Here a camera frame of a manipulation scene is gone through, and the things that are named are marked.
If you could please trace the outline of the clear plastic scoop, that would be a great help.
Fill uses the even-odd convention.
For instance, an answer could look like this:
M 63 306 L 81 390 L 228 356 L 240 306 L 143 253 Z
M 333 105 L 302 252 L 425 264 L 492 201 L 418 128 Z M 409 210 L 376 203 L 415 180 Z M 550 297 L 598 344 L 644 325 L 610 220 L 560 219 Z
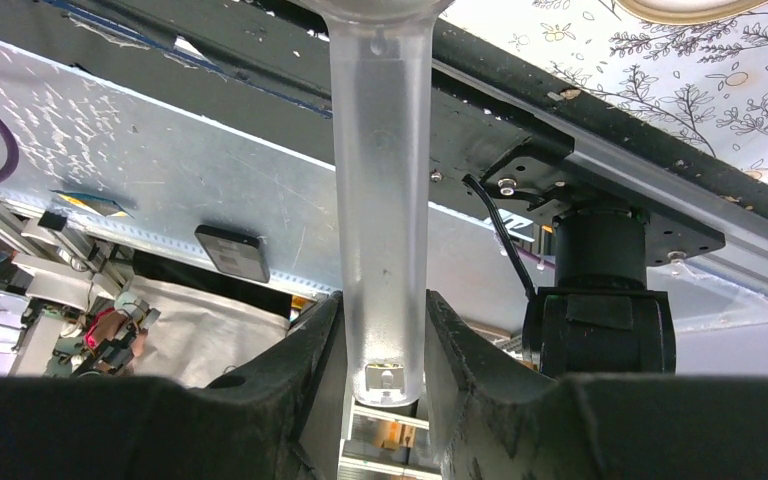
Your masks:
M 348 376 L 369 406 L 423 385 L 432 38 L 443 1 L 313 1 L 327 26 Z

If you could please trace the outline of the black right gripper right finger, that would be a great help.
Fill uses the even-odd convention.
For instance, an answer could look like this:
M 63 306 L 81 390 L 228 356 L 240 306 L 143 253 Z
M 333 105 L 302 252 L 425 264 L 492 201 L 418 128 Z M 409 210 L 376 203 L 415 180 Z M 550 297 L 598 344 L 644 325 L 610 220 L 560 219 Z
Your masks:
M 553 380 L 466 325 L 437 292 L 426 296 L 425 385 L 431 447 L 446 479 L 535 479 L 527 406 Z

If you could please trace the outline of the white round jar lid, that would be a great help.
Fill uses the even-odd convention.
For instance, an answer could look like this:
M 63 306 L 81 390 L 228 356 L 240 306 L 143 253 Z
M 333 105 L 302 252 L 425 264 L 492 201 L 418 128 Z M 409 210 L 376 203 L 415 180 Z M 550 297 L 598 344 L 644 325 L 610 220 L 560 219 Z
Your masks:
M 768 0 L 616 0 L 640 20 L 661 25 L 716 22 L 768 4 Z

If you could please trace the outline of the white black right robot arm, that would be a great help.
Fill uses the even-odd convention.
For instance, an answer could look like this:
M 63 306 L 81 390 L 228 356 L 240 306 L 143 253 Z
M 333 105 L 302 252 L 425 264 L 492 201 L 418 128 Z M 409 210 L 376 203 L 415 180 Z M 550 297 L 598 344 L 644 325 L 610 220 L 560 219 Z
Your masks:
M 613 211 L 556 222 L 556 284 L 528 303 L 529 370 L 474 333 L 437 292 L 416 320 L 431 440 L 447 479 L 652 479 L 671 470 L 666 397 L 676 391 L 667 297 L 599 267 L 643 262 L 644 226 Z M 176 478 L 332 479 L 337 388 L 347 373 L 341 292 L 248 364 L 184 394 L 149 431 L 190 441 Z

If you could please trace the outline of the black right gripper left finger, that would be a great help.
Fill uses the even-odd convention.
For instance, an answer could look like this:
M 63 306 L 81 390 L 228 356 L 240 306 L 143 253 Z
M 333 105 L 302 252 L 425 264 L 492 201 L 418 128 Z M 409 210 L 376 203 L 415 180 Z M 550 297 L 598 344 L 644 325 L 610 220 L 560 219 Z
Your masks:
M 299 320 L 293 333 L 206 387 L 219 403 L 206 478 L 336 478 L 347 377 L 341 293 Z

